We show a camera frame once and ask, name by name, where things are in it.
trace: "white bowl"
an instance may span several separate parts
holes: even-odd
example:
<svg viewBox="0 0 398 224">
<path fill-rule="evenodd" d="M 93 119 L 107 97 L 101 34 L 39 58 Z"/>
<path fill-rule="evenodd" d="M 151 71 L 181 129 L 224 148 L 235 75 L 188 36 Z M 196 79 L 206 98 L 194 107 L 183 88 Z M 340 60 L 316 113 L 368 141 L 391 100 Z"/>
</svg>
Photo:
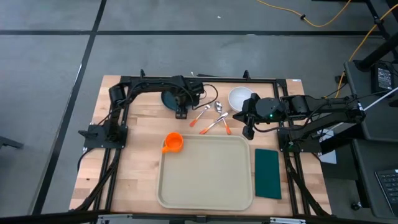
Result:
<svg viewBox="0 0 398 224">
<path fill-rule="evenodd" d="M 252 93 L 253 91 L 243 86 L 233 88 L 228 95 L 229 106 L 235 112 L 242 111 L 243 101 L 250 98 Z"/>
</svg>

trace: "orange handle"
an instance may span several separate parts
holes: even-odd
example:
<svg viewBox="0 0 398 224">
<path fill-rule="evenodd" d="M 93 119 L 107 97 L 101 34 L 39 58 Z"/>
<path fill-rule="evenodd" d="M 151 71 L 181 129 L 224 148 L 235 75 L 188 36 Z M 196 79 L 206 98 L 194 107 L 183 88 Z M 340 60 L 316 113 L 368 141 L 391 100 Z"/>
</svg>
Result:
<svg viewBox="0 0 398 224">
<path fill-rule="evenodd" d="M 166 152 L 169 152 L 169 151 L 170 151 L 169 147 L 167 147 L 167 146 L 162 148 L 162 153 L 166 153 Z"/>
<path fill-rule="evenodd" d="M 199 134 L 206 134 L 206 132 L 207 132 L 209 129 L 210 129 L 210 128 L 205 128 L 205 129 L 201 130 L 201 131 L 199 132 Z"/>
<path fill-rule="evenodd" d="M 193 127 L 193 126 L 197 123 L 197 121 L 198 121 L 197 118 L 194 119 L 194 120 L 189 124 L 189 126 Z"/>
<path fill-rule="evenodd" d="M 230 128 L 228 127 L 228 124 L 225 123 L 225 129 L 227 134 L 232 134 Z"/>
</svg>

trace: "yellow cable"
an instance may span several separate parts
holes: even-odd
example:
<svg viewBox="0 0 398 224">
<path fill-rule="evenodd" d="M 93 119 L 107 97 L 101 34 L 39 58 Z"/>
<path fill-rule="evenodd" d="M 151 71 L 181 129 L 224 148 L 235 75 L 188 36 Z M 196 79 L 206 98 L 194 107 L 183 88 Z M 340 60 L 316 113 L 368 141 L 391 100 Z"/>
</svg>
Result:
<svg viewBox="0 0 398 224">
<path fill-rule="evenodd" d="M 298 15 L 298 16 L 300 16 L 300 17 L 303 16 L 303 14 L 298 13 L 297 11 L 294 11 L 293 9 L 286 9 L 286 8 L 283 8 L 283 7 L 273 6 L 273 5 L 271 5 L 271 4 L 268 4 L 268 3 L 263 2 L 263 1 L 260 1 L 260 0 L 256 0 L 256 1 L 259 2 L 259 3 L 261 3 L 261 4 L 265 4 L 266 6 L 273 7 L 273 8 L 275 8 L 275 9 L 280 9 L 280 10 L 285 10 L 285 11 L 288 11 L 288 12 L 293 12 L 294 14 L 296 14 L 296 15 Z M 307 22 L 308 24 L 310 24 L 311 26 L 314 26 L 314 27 L 324 27 L 324 26 L 327 26 L 327 25 L 329 25 L 331 22 L 333 22 L 338 16 L 340 16 L 340 14 L 346 9 L 346 7 L 348 6 L 348 4 L 349 4 L 351 1 L 352 1 L 352 0 L 348 0 L 348 2 L 347 2 L 347 3 L 345 4 L 345 6 L 340 10 L 340 12 L 338 12 L 338 14 L 336 14 L 336 16 L 335 16 L 334 18 L 331 19 L 331 21 L 329 21 L 329 22 L 327 22 L 327 23 L 325 23 L 325 24 L 323 24 L 323 25 L 315 25 L 315 24 L 313 24 L 312 22 L 310 22 L 310 21 L 309 21 L 307 18 L 305 18 L 305 17 L 304 17 L 304 21 Z"/>
<path fill-rule="evenodd" d="M 391 12 L 392 10 L 394 10 L 396 7 L 398 7 L 398 4 L 396 4 L 395 6 L 393 6 L 392 8 L 390 8 L 386 13 L 384 13 L 384 15 L 383 15 L 382 17 L 380 17 L 380 20 L 383 20 L 383 19 L 384 19 L 388 14 L 390 14 L 390 12 Z M 374 30 L 376 27 L 377 27 L 377 25 L 373 25 L 372 29 L 369 30 L 368 34 L 366 34 L 366 36 L 364 37 L 364 39 L 362 40 L 362 42 L 358 45 L 358 47 L 355 49 L 354 53 L 353 53 L 353 54 L 351 55 L 351 57 L 349 58 L 349 60 L 348 60 L 349 62 L 352 61 L 352 59 L 354 58 L 354 56 L 355 56 L 355 54 L 357 53 L 357 51 L 359 50 L 359 48 L 362 47 L 362 45 L 365 43 L 366 39 L 369 37 L 369 35 L 371 34 L 371 32 L 373 32 L 373 30 Z M 343 73 L 341 74 L 340 81 L 339 81 L 339 83 L 338 83 L 337 89 L 340 89 L 341 82 L 343 81 L 344 75 L 345 75 L 345 72 L 343 72 Z M 338 91 L 336 92 L 335 98 L 337 98 L 339 94 L 340 94 L 340 90 L 338 90 Z"/>
</svg>

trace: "orange fork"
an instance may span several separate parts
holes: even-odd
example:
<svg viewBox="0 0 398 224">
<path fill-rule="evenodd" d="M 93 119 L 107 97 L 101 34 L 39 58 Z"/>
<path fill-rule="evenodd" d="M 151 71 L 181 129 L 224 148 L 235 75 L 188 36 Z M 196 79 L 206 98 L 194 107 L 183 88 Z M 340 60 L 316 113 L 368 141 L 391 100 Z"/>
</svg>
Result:
<svg viewBox="0 0 398 224">
<path fill-rule="evenodd" d="M 200 112 L 200 114 L 189 124 L 189 126 L 193 127 L 193 126 L 197 123 L 197 121 L 199 120 L 200 116 L 201 116 L 207 109 L 210 109 L 210 108 L 211 108 L 210 105 L 206 105 L 206 106 L 205 106 L 205 109 L 204 109 L 202 112 Z"/>
</svg>

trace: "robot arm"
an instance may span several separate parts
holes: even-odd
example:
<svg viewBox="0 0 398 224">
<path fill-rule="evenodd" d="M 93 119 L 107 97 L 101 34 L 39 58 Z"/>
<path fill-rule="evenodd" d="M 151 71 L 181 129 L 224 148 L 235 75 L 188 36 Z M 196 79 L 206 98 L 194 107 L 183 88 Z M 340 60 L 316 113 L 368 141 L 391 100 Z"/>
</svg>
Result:
<svg viewBox="0 0 398 224">
<path fill-rule="evenodd" d="M 187 118 L 187 106 L 199 104 L 200 94 L 204 93 L 201 81 L 187 81 L 183 76 L 157 79 L 145 78 L 141 70 L 140 79 L 126 77 L 109 89 L 111 111 L 104 119 L 104 124 L 89 125 L 87 131 L 79 131 L 85 137 L 87 148 L 122 148 L 126 143 L 127 126 L 119 125 L 121 111 L 134 101 L 141 93 L 169 91 L 175 98 L 177 110 L 175 118 Z"/>
<path fill-rule="evenodd" d="M 322 113 L 329 113 L 329 115 L 309 123 L 309 119 L 313 115 Z M 355 96 L 315 99 L 308 95 L 294 95 L 283 96 L 279 101 L 275 98 L 261 99 L 256 93 L 252 93 L 251 97 L 244 101 L 242 111 L 233 115 L 233 118 L 246 124 L 243 128 L 243 135 L 248 140 L 252 140 L 254 137 L 254 124 L 279 123 L 307 118 L 303 126 L 281 129 L 289 135 L 290 141 L 294 142 L 340 122 L 360 123 L 365 116 Z"/>
</svg>

